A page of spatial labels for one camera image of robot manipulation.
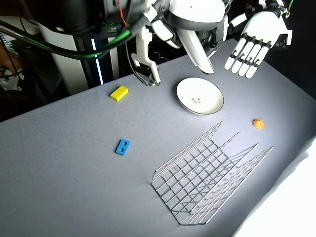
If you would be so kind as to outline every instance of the blue lego brick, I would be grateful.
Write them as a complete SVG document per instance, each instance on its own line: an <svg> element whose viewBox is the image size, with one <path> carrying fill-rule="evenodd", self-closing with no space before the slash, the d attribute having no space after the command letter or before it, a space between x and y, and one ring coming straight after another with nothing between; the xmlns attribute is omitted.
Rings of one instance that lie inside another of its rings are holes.
<svg viewBox="0 0 316 237"><path fill-rule="evenodd" d="M117 154L124 156L129 148L130 141L122 139L119 142L119 145L117 147L117 150L115 151Z"/></svg>

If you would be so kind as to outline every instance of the yellow object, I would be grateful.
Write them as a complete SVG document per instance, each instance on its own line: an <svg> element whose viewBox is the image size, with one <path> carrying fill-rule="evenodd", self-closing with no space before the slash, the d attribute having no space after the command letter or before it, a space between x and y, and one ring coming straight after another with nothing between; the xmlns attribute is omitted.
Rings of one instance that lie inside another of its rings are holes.
<svg viewBox="0 0 316 237"><path fill-rule="evenodd" d="M259 130L264 129L264 127L265 127L265 123L262 120L259 120L259 119L255 119L252 122L252 125L254 125L254 127L259 129Z"/></svg>
<svg viewBox="0 0 316 237"><path fill-rule="evenodd" d="M118 89L116 89L110 97L114 99L116 102L123 98L128 93L128 88L121 85Z"/></svg>

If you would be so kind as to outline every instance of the white light strip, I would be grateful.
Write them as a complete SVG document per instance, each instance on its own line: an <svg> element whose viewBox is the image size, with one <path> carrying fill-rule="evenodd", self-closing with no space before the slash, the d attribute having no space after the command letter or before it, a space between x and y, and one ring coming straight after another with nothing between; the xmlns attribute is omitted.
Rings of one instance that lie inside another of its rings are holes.
<svg viewBox="0 0 316 237"><path fill-rule="evenodd" d="M92 48L93 48L93 50L96 50L94 39L91 39L91 42L92 42ZM99 72L100 83L101 83L101 85L103 85L103 78L102 78L102 74L101 74L101 69L100 69L99 60L96 59L95 62L97 63L97 68L98 68L98 72Z"/></svg>

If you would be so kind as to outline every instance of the yellow sponge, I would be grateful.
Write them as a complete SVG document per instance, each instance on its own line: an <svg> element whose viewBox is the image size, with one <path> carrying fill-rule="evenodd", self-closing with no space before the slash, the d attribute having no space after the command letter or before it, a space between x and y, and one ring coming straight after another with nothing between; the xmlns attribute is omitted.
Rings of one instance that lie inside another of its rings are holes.
<svg viewBox="0 0 316 237"><path fill-rule="evenodd" d="M116 102L123 98L128 93L128 88L121 85L118 89L116 89L110 97L114 99Z"/></svg>

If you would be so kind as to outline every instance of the wire basket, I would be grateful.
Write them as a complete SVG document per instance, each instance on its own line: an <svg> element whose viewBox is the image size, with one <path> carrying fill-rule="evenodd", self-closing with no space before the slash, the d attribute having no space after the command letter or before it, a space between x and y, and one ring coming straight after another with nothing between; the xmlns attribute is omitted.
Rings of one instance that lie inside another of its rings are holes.
<svg viewBox="0 0 316 237"><path fill-rule="evenodd" d="M180 225L208 223L272 147L254 158L248 155L258 145L229 157L211 137L219 123L154 172L152 186Z"/></svg>

